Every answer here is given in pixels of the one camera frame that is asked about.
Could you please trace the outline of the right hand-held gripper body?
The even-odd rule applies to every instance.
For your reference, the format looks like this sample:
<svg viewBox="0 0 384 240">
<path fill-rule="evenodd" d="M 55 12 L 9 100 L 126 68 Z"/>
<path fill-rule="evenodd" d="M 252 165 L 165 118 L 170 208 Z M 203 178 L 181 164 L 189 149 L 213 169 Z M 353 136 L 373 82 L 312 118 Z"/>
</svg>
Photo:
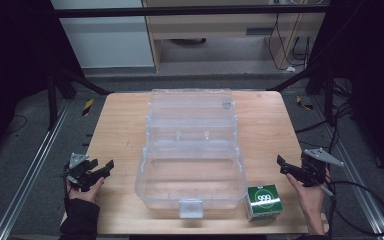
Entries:
<svg viewBox="0 0 384 240">
<path fill-rule="evenodd" d="M 301 154 L 301 168 L 305 179 L 302 183 L 305 187 L 312 187 L 324 183 L 328 164 L 343 167 L 344 163 L 322 148 L 305 149 Z"/>
</svg>

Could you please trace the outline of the clear plastic storage box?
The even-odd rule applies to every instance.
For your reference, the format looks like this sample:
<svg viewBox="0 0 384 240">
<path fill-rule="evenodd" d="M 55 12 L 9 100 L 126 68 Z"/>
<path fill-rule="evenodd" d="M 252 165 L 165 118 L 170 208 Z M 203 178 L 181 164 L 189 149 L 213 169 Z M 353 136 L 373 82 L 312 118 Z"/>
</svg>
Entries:
<svg viewBox="0 0 384 240">
<path fill-rule="evenodd" d="M 247 193 L 238 118 L 229 89 L 154 89 L 135 193 L 146 207 L 202 218 Z"/>
</svg>

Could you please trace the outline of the green and white carton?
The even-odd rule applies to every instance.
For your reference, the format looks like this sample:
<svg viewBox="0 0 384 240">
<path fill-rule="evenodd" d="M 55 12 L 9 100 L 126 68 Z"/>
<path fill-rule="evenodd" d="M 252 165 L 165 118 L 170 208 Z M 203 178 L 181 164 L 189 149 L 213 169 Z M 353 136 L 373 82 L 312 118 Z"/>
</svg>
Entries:
<svg viewBox="0 0 384 240">
<path fill-rule="evenodd" d="M 249 187 L 245 207 L 249 221 L 274 219 L 284 210 L 274 184 Z"/>
</svg>

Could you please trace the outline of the light wooden desk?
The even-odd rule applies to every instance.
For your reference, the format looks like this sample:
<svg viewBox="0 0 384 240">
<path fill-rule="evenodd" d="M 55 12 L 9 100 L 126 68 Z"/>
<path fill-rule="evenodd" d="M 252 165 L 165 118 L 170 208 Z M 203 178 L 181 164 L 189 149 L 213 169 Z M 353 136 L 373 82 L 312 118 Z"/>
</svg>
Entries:
<svg viewBox="0 0 384 240">
<path fill-rule="evenodd" d="M 330 0 L 141 0 L 145 7 L 229 5 L 316 5 Z M 146 19 L 150 38 L 168 39 L 263 37 L 275 66 L 292 64 L 289 55 L 299 38 L 318 36 L 323 13 L 271 13 L 227 15 L 150 16 Z"/>
</svg>

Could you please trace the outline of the yellow black tape strip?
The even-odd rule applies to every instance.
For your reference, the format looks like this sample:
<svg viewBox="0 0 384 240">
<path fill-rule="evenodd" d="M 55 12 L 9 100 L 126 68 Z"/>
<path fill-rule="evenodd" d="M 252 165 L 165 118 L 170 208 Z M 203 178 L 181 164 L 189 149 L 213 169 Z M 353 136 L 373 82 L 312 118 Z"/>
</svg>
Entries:
<svg viewBox="0 0 384 240">
<path fill-rule="evenodd" d="M 93 98 L 90 98 L 86 101 L 85 105 L 84 105 L 84 108 L 82 110 L 82 114 L 81 116 L 87 116 L 92 105 L 93 105 L 93 102 L 94 102 L 94 99 Z"/>
<path fill-rule="evenodd" d="M 307 109 L 307 110 L 314 109 L 311 99 L 308 96 L 297 96 L 296 102 L 298 105 L 300 105 L 304 109 Z"/>
</svg>

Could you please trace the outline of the black metal stand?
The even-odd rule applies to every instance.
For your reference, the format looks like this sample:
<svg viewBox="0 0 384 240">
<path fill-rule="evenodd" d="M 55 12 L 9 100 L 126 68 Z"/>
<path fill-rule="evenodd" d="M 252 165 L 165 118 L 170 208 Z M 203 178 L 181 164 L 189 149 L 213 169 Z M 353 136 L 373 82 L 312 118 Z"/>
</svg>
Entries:
<svg viewBox="0 0 384 240">
<path fill-rule="evenodd" d="M 333 81 L 334 73 L 330 63 L 313 63 L 300 73 L 295 74 L 288 80 L 274 87 L 268 88 L 268 91 L 281 92 L 287 87 L 298 81 L 308 78 L 309 81 L 305 91 L 309 95 L 314 95 L 324 89 L 324 116 L 330 125 L 333 125 Z"/>
<path fill-rule="evenodd" d="M 59 91 L 64 99 L 74 99 L 76 97 L 76 91 L 71 85 L 72 81 L 81 84 L 99 95 L 111 94 L 111 91 L 105 90 L 89 82 L 85 77 L 67 69 L 62 67 L 51 68 L 47 74 L 49 130 L 52 130 L 56 126 L 58 120 L 56 91 Z"/>
</svg>

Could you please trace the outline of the white cabinet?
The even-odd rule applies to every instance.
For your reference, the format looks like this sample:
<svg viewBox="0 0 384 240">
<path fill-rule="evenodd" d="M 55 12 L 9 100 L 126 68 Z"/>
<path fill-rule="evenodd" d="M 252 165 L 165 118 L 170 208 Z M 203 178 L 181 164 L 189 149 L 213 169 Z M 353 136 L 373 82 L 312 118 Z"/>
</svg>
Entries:
<svg viewBox="0 0 384 240">
<path fill-rule="evenodd" d="M 141 0 L 51 0 L 56 10 L 141 8 Z M 143 17 L 61 18 L 83 69 L 153 67 Z"/>
</svg>

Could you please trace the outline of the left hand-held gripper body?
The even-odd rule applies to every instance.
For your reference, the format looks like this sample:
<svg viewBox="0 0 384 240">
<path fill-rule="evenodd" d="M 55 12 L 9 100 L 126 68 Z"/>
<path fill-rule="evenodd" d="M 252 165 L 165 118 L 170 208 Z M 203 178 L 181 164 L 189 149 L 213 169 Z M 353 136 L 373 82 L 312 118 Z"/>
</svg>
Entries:
<svg viewBox="0 0 384 240">
<path fill-rule="evenodd" d="M 70 160 L 64 166 L 63 177 L 66 177 L 73 188 L 88 191 L 99 178 L 94 175 L 93 169 L 89 169 L 87 164 L 91 161 L 88 155 L 72 153 Z"/>
</svg>

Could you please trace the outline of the aluminium floor rail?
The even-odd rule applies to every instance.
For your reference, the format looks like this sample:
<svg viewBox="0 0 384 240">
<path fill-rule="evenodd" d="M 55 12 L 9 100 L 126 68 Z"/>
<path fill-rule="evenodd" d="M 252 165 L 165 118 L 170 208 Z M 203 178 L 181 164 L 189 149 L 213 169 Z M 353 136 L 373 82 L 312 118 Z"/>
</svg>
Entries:
<svg viewBox="0 0 384 240">
<path fill-rule="evenodd" d="M 19 214 L 31 192 L 31 189 L 45 163 L 48 154 L 60 132 L 60 129 L 65 121 L 67 112 L 72 101 L 63 100 L 61 108 L 57 112 L 57 119 L 54 126 L 47 131 L 40 147 L 38 148 L 32 163 L 30 164 L 27 173 L 20 183 L 13 199 L 11 200 L 5 214 L 0 220 L 0 240 L 7 240 L 11 230 L 17 221 Z"/>
<path fill-rule="evenodd" d="M 323 121 L 326 121 L 325 130 L 331 138 L 328 147 L 330 154 L 344 163 L 344 166 L 339 167 L 339 169 L 343 171 L 346 179 L 334 179 L 331 182 L 331 185 L 333 187 L 336 185 L 340 187 L 347 186 L 348 191 L 353 192 L 355 196 L 354 201 L 358 202 L 359 209 L 366 217 L 370 229 L 367 230 L 358 226 L 354 223 L 355 217 L 342 214 L 337 208 L 332 208 L 333 213 L 331 218 L 337 216 L 355 231 L 376 238 L 377 240 L 384 240 L 384 201 L 366 186 L 356 167 L 352 163 L 351 158 L 339 137 L 336 114 L 333 114 L 334 123 L 333 126 L 331 126 L 324 116 L 324 102 L 319 97 L 311 97 L 311 101 L 320 118 Z"/>
</svg>

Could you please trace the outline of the person's left hand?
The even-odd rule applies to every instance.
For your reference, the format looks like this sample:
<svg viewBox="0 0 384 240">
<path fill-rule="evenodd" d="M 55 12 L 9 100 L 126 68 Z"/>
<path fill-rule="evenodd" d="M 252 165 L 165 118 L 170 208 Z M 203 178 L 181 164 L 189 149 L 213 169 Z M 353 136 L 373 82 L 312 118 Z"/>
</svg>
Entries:
<svg viewBox="0 0 384 240">
<path fill-rule="evenodd" d="M 98 181 L 90 187 L 86 192 L 73 188 L 70 181 L 66 181 L 67 194 L 69 199 L 80 199 L 95 204 L 97 202 L 97 196 L 100 188 L 104 185 L 105 178 L 101 177 Z"/>
</svg>

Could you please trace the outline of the person's right hand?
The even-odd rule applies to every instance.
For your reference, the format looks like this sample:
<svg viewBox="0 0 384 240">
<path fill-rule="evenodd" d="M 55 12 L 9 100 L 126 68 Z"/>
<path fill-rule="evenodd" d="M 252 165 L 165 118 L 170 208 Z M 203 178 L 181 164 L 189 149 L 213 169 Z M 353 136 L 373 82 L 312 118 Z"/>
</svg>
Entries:
<svg viewBox="0 0 384 240">
<path fill-rule="evenodd" d="M 324 192 L 320 186 L 304 187 L 292 175 L 286 178 L 294 188 L 298 202 L 303 212 L 308 233 L 310 235 L 324 235 L 324 225 L 321 217 L 321 209 L 324 200 Z"/>
</svg>

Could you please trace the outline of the black metal crossbar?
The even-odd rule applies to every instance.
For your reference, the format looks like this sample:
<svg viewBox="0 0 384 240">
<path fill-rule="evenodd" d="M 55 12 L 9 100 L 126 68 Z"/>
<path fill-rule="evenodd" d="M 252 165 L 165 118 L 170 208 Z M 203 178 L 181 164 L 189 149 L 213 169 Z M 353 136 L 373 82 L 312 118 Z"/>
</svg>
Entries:
<svg viewBox="0 0 384 240">
<path fill-rule="evenodd" d="M 180 6 L 145 8 L 63 9 L 53 10 L 52 14 L 59 18 L 136 17 L 271 13 L 321 13 L 329 11 L 330 8 L 330 5 Z"/>
</svg>

